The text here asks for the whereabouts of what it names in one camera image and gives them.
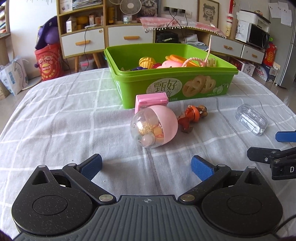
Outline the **framed cartoon girl picture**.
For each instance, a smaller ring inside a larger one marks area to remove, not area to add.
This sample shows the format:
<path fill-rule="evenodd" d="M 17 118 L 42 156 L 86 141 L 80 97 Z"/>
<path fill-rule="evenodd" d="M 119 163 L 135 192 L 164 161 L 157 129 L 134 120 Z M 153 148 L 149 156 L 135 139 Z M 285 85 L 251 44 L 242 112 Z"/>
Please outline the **framed cartoon girl picture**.
<path fill-rule="evenodd" d="M 219 2 L 213 0 L 199 0 L 198 22 L 218 27 Z"/>

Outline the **pink toy box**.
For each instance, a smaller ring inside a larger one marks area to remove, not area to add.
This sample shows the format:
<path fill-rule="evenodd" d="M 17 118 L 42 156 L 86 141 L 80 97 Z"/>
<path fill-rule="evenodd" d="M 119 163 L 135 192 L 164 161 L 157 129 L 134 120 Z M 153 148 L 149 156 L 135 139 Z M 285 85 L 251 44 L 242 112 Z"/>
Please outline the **pink toy box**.
<path fill-rule="evenodd" d="M 165 92 L 161 93 L 150 93 L 150 94 L 139 94 L 135 97 L 135 108 L 134 113 L 138 113 L 140 110 L 153 105 L 164 105 L 166 106 L 169 102 L 169 98 Z"/>

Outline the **orange toy pot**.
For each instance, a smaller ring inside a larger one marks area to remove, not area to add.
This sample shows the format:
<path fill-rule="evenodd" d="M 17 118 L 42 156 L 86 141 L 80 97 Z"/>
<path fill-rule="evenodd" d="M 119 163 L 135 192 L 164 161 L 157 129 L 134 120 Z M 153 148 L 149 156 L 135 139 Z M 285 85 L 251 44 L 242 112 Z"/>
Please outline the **orange toy pot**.
<path fill-rule="evenodd" d="M 183 64 L 186 61 L 186 58 L 171 54 L 171 55 L 166 56 L 166 60 L 171 60 L 171 61 L 175 61 L 175 62 Z M 193 61 L 189 61 L 186 64 L 186 66 L 187 67 L 199 67 L 199 65 L 194 63 Z"/>

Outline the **clear plastic case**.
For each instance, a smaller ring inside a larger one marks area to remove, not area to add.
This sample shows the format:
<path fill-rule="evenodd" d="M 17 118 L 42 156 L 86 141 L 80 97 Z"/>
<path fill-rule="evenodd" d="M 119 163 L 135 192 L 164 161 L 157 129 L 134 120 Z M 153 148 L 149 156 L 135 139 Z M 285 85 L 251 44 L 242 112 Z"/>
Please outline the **clear plastic case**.
<path fill-rule="evenodd" d="M 268 126 L 267 118 L 248 104 L 236 109 L 235 118 L 256 136 L 261 136 Z"/>

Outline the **long wooden tv cabinet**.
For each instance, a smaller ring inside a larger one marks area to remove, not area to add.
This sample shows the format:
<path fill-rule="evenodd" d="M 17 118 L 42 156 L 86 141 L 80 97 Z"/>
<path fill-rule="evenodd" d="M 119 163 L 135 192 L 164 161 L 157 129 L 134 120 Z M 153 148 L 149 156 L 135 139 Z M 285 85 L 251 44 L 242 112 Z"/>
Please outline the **long wooden tv cabinet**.
<path fill-rule="evenodd" d="M 156 32 L 170 31 L 178 34 L 181 43 L 192 43 L 198 41 L 206 46 L 210 45 L 210 52 L 216 56 L 229 59 L 234 57 L 250 61 L 253 63 L 262 63 L 265 51 L 252 47 L 244 42 L 222 38 L 212 33 L 198 31 L 195 29 L 164 29 L 164 30 L 145 30 L 142 24 L 115 24 L 106 27 L 107 46 L 118 46 L 136 43 L 152 43 L 156 41 Z"/>

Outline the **pink checked cloth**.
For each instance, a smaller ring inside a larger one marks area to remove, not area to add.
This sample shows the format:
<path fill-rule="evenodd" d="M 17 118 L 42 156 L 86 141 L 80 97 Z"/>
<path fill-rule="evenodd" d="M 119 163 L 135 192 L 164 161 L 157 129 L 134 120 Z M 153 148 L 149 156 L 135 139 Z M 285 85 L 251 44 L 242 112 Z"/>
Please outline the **pink checked cloth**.
<path fill-rule="evenodd" d="M 194 22 L 189 20 L 176 20 L 174 18 L 161 18 L 161 17 L 140 17 L 139 22 L 142 24 L 145 30 L 164 30 L 164 29 L 195 29 L 198 31 L 212 33 L 222 38 L 226 38 L 226 35 L 217 27 L 213 25 L 207 25 L 200 22 Z"/>

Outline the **wooden shelf cabinet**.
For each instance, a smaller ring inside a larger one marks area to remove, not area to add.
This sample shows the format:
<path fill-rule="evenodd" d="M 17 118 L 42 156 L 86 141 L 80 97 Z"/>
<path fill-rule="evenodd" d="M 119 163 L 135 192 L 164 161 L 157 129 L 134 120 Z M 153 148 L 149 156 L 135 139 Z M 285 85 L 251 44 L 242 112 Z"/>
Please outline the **wooden shelf cabinet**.
<path fill-rule="evenodd" d="M 59 39 L 64 59 L 74 58 L 75 71 L 84 57 L 101 68 L 106 48 L 106 1 L 56 1 Z"/>

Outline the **small white desk fan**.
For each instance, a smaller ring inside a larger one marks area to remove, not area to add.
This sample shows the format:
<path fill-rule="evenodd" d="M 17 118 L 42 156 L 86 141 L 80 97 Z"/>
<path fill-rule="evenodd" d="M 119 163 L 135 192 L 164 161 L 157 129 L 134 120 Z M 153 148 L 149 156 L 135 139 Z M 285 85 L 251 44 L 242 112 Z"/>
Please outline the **small white desk fan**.
<path fill-rule="evenodd" d="M 133 15 L 136 15 L 142 8 L 140 0 L 122 0 L 120 10 L 123 13 L 123 23 L 129 24 L 132 22 Z"/>

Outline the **purple toy grapes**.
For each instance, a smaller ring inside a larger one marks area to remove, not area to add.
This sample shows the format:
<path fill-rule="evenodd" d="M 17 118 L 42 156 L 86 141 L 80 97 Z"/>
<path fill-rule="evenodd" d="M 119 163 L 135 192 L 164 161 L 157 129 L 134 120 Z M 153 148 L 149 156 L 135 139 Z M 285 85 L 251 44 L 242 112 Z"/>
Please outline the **purple toy grapes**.
<path fill-rule="evenodd" d="M 136 68 L 133 68 L 132 71 L 138 71 L 138 70 L 147 70 L 148 68 L 142 67 L 142 66 L 138 66 Z"/>

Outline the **orange brown toy figure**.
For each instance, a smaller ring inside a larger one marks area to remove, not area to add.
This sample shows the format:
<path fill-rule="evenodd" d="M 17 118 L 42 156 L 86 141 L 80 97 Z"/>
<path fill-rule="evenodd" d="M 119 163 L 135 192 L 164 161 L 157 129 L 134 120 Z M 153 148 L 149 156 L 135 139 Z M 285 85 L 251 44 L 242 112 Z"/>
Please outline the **orange brown toy figure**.
<path fill-rule="evenodd" d="M 201 118 L 208 115 L 207 108 L 204 105 L 188 105 L 185 111 L 178 117 L 178 125 L 184 133 L 192 131 L 191 123 L 197 123 Z"/>

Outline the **framed cat picture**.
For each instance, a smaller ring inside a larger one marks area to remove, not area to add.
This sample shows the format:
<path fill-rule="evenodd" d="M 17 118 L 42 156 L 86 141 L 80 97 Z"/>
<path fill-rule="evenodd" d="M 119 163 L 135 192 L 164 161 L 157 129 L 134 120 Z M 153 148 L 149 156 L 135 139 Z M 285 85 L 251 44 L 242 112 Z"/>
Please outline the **framed cat picture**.
<path fill-rule="evenodd" d="M 141 0 L 142 8 L 138 16 L 158 16 L 160 3 L 159 0 Z"/>

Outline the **purple plush toy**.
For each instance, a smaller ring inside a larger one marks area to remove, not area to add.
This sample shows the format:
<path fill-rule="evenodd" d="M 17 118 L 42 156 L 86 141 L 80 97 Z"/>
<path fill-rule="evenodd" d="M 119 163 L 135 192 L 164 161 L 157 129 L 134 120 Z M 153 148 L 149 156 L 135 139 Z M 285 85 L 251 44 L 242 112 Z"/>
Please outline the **purple plush toy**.
<path fill-rule="evenodd" d="M 38 31 L 38 41 L 35 49 L 40 50 L 47 45 L 53 45 L 60 41 L 57 16 L 50 18 Z"/>

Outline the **white colourful toy box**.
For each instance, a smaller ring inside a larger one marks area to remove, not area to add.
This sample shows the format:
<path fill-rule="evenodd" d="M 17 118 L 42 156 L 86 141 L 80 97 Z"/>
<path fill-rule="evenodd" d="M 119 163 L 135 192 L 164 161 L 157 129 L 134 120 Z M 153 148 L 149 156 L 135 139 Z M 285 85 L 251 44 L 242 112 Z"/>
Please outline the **white colourful toy box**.
<path fill-rule="evenodd" d="M 248 61 L 244 61 L 244 60 L 239 60 L 239 59 L 233 58 L 233 57 L 229 58 L 229 62 L 231 64 L 233 64 L 234 66 L 236 66 L 236 68 L 239 71 L 252 77 L 254 70 L 255 70 L 255 66 L 252 63 L 250 63 Z"/>

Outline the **pink capsule toy ball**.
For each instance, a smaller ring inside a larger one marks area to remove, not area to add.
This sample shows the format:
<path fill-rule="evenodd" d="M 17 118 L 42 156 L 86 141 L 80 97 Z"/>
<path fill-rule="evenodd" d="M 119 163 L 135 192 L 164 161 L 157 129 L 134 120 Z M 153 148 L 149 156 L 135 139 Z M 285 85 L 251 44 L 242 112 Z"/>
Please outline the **pink capsule toy ball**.
<path fill-rule="evenodd" d="M 153 105 L 138 111 L 130 122 L 133 140 L 144 148 L 156 148 L 170 142 L 177 134 L 175 113 L 163 105 Z"/>

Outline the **toy corn cob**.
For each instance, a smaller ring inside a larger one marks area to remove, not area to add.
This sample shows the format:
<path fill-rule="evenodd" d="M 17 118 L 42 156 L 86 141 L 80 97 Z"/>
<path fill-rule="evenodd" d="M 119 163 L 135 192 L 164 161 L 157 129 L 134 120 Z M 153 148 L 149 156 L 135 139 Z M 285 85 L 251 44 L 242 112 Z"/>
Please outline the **toy corn cob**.
<path fill-rule="evenodd" d="M 152 69 L 153 65 L 156 64 L 156 61 L 152 57 L 142 57 L 138 61 L 138 66 L 142 68 Z"/>

